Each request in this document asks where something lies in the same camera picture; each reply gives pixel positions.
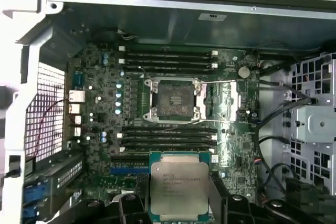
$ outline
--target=metal bracket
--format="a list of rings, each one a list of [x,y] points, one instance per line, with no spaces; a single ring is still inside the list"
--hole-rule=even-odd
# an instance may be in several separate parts
[[[149,112],[143,115],[143,118],[146,121],[152,123],[166,123],[166,124],[185,124],[196,122],[201,119],[206,119],[206,106],[203,103],[206,97],[206,84],[201,80],[196,78],[178,78],[178,77],[155,77],[151,79],[146,79],[144,81],[145,86],[151,89],[152,93],[157,94],[159,91],[159,84],[161,80],[170,80],[170,81],[191,81],[194,85],[194,95],[196,96],[196,106],[194,107],[194,116],[190,121],[173,121],[173,120],[160,120],[157,116],[157,108],[153,106],[152,96],[150,97],[150,108]]]

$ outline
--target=connector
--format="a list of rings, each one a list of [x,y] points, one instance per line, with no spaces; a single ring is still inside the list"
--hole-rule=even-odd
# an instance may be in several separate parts
[[[47,195],[47,185],[40,184],[37,186],[29,186],[24,189],[24,203],[41,200]]]

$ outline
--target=blue pcie slot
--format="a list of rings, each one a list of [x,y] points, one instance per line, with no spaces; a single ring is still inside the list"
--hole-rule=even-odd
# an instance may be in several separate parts
[[[111,168],[111,175],[148,173],[148,168]]]

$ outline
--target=black cable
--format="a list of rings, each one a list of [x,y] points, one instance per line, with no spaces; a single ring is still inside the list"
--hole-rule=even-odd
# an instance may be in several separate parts
[[[301,98],[309,98],[309,96],[307,96],[306,94],[301,93],[300,91],[297,91],[296,89],[292,88],[290,85],[281,83],[281,82],[276,82],[276,81],[265,81],[265,80],[259,80],[259,82],[261,84],[265,84],[265,85],[270,85],[270,86],[274,86],[274,87],[284,87],[290,91],[292,91],[294,94],[296,94],[298,97]]]
[[[278,164],[275,164],[275,165],[272,167],[271,171],[272,171],[273,173],[275,173],[275,171],[276,171],[280,166],[286,166],[287,168],[289,168],[289,170],[291,171],[293,177],[296,178],[296,179],[299,179],[299,176],[295,173],[295,171],[292,169],[292,167],[290,167],[288,164],[285,164],[285,163],[278,163]],[[265,182],[263,183],[262,186],[263,186],[263,187],[267,186],[267,185],[269,184],[270,181],[271,181],[271,174],[269,173],[267,179],[265,180]]]
[[[253,54],[256,50],[258,50],[259,48],[261,47],[264,47],[264,46],[270,46],[270,45],[275,45],[275,44],[280,44],[282,45],[284,48],[286,48],[289,52],[289,54],[293,57],[293,59],[296,61],[296,62],[300,62],[300,59],[299,57],[293,52],[293,50],[291,49],[292,47],[287,44],[286,42],[283,42],[283,41],[280,41],[280,40],[272,40],[270,42],[267,42],[267,43],[264,43],[264,44],[261,44],[255,48],[252,49],[251,51],[251,54]]]
[[[265,124],[267,124],[269,121],[271,121],[273,118],[277,117],[278,115],[281,115],[282,113],[284,113],[287,110],[290,110],[292,108],[298,107],[298,106],[303,106],[303,105],[307,105],[311,103],[311,99],[310,98],[305,98],[305,99],[301,99],[298,100],[296,102],[287,104],[285,106],[283,106],[282,108],[274,111],[273,113],[269,114],[268,116],[266,116],[256,127],[256,131],[259,131],[262,127],[265,126]]]
[[[290,144],[289,140],[287,138],[283,137],[283,136],[266,136],[266,137],[259,140],[259,144],[261,144],[264,141],[269,140],[269,139],[276,139],[276,140],[279,140],[280,142],[282,142],[284,144]]]
[[[277,186],[279,187],[279,189],[281,190],[281,192],[285,195],[286,194],[286,190],[282,186],[281,181],[277,178],[277,176],[275,176],[275,174],[272,172],[271,168],[266,163],[266,160],[265,160],[264,155],[263,155],[263,153],[261,151],[261,148],[260,148],[260,144],[259,144],[258,138],[257,137],[253,137],[253,139],[254,139],[254,145],[257,148],[257,153],[259,155],[259,158],[261,158],[261,161],[262,161],[264,167],[269,172],[269,175],[274,179],[275,183],[277,184]]]

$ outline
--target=chip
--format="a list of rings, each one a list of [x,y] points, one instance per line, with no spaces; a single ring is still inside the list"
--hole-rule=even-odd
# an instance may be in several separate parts
[[[251,148],[251,144],[250,143],[248,143],[248,142],[244,142],[243,143],[243,149],[248,150],[250,148]]]
[[[238,177],[238,178],[237,178],[237,183],[238,183],[238,184],[243,184],[243,183],[245,183],[245,177]]]
[[[183,84],[159,84],[157,95],[158,116],[194,116],[194,85],[191,82]]]

